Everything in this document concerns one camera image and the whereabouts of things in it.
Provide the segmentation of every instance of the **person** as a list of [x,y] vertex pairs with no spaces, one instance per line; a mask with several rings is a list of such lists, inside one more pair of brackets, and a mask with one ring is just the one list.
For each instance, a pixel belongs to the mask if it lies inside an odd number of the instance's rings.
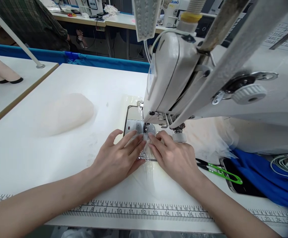
[[40,0],[0,0],[0,17],[31,48],[70,51],[70,38]]
[[[114,144],[122,133],[115,130],[108,136],[92,166],[1,201],[0,237],[22,237],[57,215],[92,200],[139,168],[145,161],[137,157],[146,141],[139,135],[128,143],[137,133],[132,131]],[[199,171],[191,145],[174,143],[165,131],[157,137],[149,134],[149,138],[149,147],[162,169],[208,210],[227,237],[280,237]]]

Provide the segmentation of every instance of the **hand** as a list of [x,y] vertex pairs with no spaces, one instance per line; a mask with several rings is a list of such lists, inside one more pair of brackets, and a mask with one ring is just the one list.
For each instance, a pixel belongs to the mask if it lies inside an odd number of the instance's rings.
[[142,140],[143,135],[137,136],[128,144],[137,133],[134,130],[115,145],[116,136],[122,133],[121,130],[115,130],[108,136],[90,167],[92,173],[96,174],[95,181],[101,189],[99,192],[117,185],[145,163],[145,160],[137,159],[146,144]]
[[165,172],[186,191],[203,174],[198,169],[194,149],[191,145],[175,143],[170,135],[161,131],[155,137],[149,133],[149,147]]

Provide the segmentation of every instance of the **green thread snips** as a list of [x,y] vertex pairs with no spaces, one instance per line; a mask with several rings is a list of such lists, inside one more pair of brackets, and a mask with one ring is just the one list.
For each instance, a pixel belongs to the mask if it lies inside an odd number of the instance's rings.
[[[201,160],[201,159],[197,159],[197,158],[196,158],[196,161],[199,162],[199,163],[197,163],[197,165],[198,165],[200,168],[204,169],[204,170],[207,170],[207,171],[209,171],[209,172],[211,172],[211,173],[213,173],[213,174],[215,174],[215,175],[217,175],[217,176],[220,176],[220,177],[222,177],[222,178],[224,178],[224,179],[226,179],[226,180],[229,180],[229,181],[231,181],[231,182],[233,182],[233,183],[237,183],[237,184],[242,184],[242,183],[243,183],[243,181],[241,180],[241,178],[240,178],[239,176],[235,175],[235,174],[232,174],[232,173],[230,173],[230,172],[228,172],[228,171],[226,171],[226,170],[224,170],[224,169],[221,169],[221,168],[219,168],[219,167],[217,167],[217,166],[215,166],[215,165],[213,165],[213,164],[210,164],[210,163],[208,163],[208,162],[206,162],[206,161],[203,161],[203,160]],[[235,180],[233,180],[233,179],[225,176],[225,173],[234,176],[234,177],[235,177]]]

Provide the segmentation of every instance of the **screw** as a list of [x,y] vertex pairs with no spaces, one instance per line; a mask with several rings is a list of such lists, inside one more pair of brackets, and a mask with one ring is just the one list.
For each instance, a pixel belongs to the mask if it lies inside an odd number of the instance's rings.
[[209,74],[210,74],[210,70],[207,70],[207,71],[204,72],[203,76],[206,78],[206,77],[209,76]]

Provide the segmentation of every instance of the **ruler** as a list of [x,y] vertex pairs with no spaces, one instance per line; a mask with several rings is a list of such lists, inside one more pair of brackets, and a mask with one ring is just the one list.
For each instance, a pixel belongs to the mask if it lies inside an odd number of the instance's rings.
[[[0,194],[0,201],[11,196]],[[288,211],[247,210],[270,227],[288,228]],[[92,200],[62,216],[215,223],[203,206],[111,200]]]

